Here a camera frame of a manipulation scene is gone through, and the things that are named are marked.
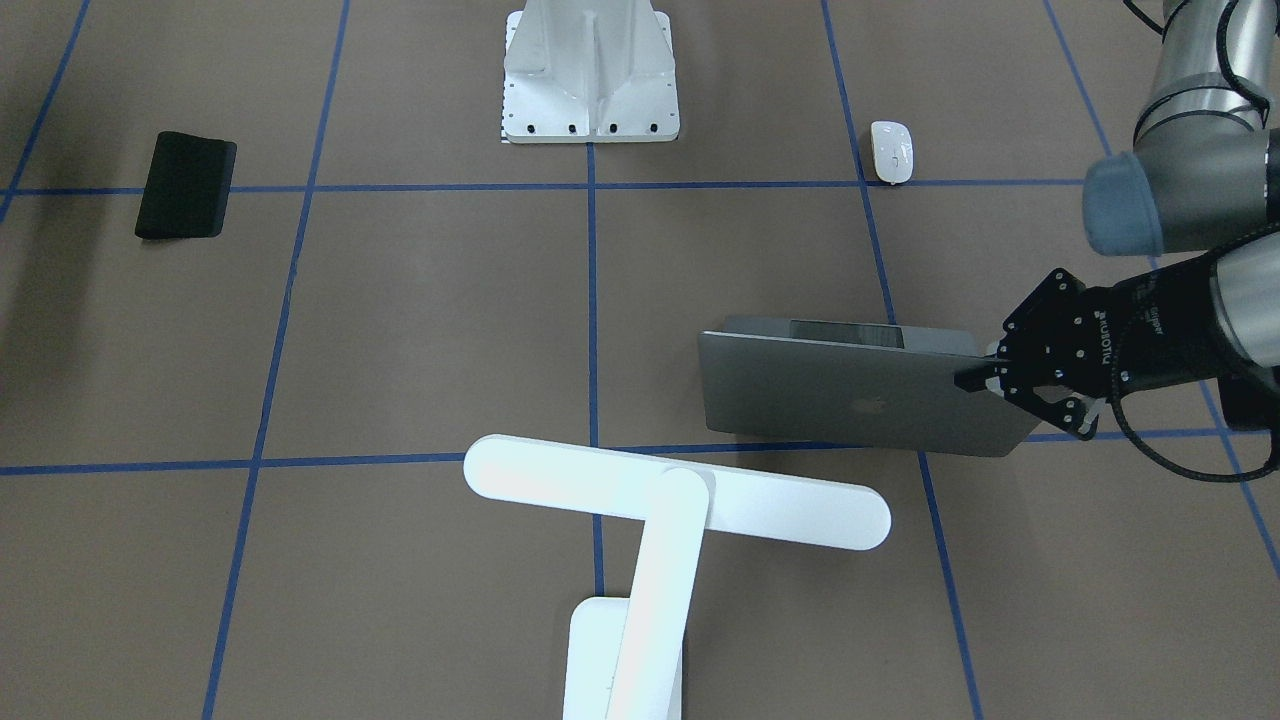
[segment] brown floor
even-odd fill
[[[986,343],[1055,265],[1144,272],[1089,251],[1079,178],[1158,37],[1111,0],[663,0],[680,140],[517,147],[516,9],[0,4],[0,717],[559,717],[640,525],[475,496],[494,432],[886,497],[870,552],[708,536],[687,717],[1280,716],[1276,479],[1114,424],[979,460],[703,423],[727,314]],[[874,119],[916,179],[864,196]],[[216,240],[133,237],[161,129],[238,143]],[[1196,386],[1132,414],[1206,469],[1265,451]]]

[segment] white mouse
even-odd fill
[[[890,184],[911,179],[915,152],[911,133],[902,123],[876,120],[872,123],[872,147],[876,149],[876,174]]]

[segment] metal cylinder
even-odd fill
[[[1187,114],[1217,117],[1239,132],[1262,129],[1262,114],[1243,95],[1225,88],[1221,77],[1217,26],[1229,1],[1165,0],[1165,42],[1151,100],[1134,131],[1135,147],[1153,128]],[[1275,0],[1239,0],[1228,24],[1231,70],[1258,94],[1267,92],[1275,28]]]
[[[1212,287],[1228,340],[1256,365],[1280,365],[1280,234],[1224,255]]]
[[[1207,250],[1267,223],[1268,133],[1215,132],[1222,122],[1180,118],[1157,128],[1135,152],[1151,183],[1165,252]]]

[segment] black cable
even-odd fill
[[[1225,245],[1220,245],[1213,250],[1206,252],[1202,256],[1202,260],[1206,264],[1212,265],[1228,252],[1275,232],[1280,232],[1280,223],[1272,223],[1270,225],[1265,225],[1238,240],[1234,240]],[[1120,377],[1121,372],[1120,354],[1124,350],[1124,343],[1128,340],[1129,331],[1133,329],[1134,324],[1137,324],[1143,316],[1147,315],[1153,302],[1155,297],[1148,297],[1144,306],[1139,306],[1135,309],[1134,314],[1129,318],[1129,322],[1126,322],[1120,328],[1119,333],[1116,333],[1115,346],[1112,347],[1111,397],[1108,397],[1107,401],[1111,404],[1111,413],[1115,415],[1116,424],[1120,425],[1120,432],[1124,433],[1124,437],[1128,438],[1129,442],[1132,442],[1133,446],[1137,447],[1143,455],[1149,457],[1161,468],[1169,470],[1170,473],[1181,475],[1192,480],[1201,480],[1206,483],[1243,483],[1263,478],[1280,469],[1280,409],[1277,407],[1272,407],[1271,416],[1267,418],[1271,430],[1271,455],[1267,456],[1267,460],[1262,464],[1262,466],[1260,466],[1256,470],[1251,470],[1248,473],[1216,474],[1216,473],[1202,473],[1199,470],[1192,470],[1190,468],[1179,465],[1172,460],[1165,457],[1160,452],[1156,452],[1156,450],[1152,448],[1149,445],[1147,445],[1147,442],[1143,441],[1138,436],[1138,433],[1133,429],[1133,425],[1129,424],[1129,419],[1125,418],[1124,407],[1121,406],[1120,402],[1120,397],[1123,396],[1121,392],[1123,380]],[[1242,373],[1242,375],[1249,378],[1248,373]],[[1280,401],[1280,398],[1272,398],[1272,400]]]
[[[1160,27],[1160,23],[1151,19],[1151,15],[1143,13],[1142,8],[1134,5],[1133,0],[1121,0],[1121,1],[1124,3],[1124,6],[1129,8],[1129,12],[1133,13],[1134,15],[1138,15],[1138,19],[1142,20],[1147,27],[1156,31],[1156,33],[1158,35],[1165,35],[1165,28]]]
[[[1262,115],[1262,126],[1265,127],[1267,124],[1267,117],[1271,115],[1271,101],[1257,92],[1253,92],[1248,87],[1244,87],[1240,78],[1234,70],[1231,70],[1230,49],[1226,45],[1226,31],[1231,24],[1231,15],[1235,13],[1235,6],[1239,4],[1240,0],[1228,0],[1226,6],[1222,8],[1222,14],[1217,18],[1217,67],[1221,70],[1222,79],[1226,81],[1226,85],[1230,85],[1231,90],[1257,108],[1258,114]]]

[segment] black foam block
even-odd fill
[[[218,236],[234,165],[234,142],[161,132],[133,234],[142,240]]]

